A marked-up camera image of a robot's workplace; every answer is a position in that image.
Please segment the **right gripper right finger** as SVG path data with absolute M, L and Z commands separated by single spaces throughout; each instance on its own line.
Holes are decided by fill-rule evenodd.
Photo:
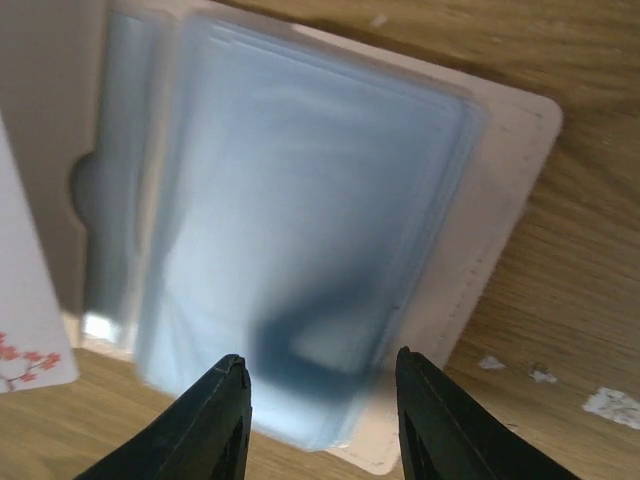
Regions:
M 395 368 L 406 479 L 573 479 L 510 431 L 430 360 L 407 347 Z

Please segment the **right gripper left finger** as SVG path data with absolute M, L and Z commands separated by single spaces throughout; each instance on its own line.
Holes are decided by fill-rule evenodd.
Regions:
M 245 360 L 226 355 L 149 426 L 77 477 L 243 479 L 251 418 Z

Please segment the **white blossom VIP card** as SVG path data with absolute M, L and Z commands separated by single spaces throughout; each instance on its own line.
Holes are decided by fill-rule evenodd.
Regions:
M 1 392 L 67 384 L 74 353 L 5 128 L 1 129 Z

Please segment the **beige leather card holder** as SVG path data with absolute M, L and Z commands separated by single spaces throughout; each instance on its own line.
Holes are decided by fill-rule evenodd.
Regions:
M 443 366 L 561 129 L 551 99 L 214 1 L 5 1 L 5 128 L 72 351 L 374 475 L 392 369 Z

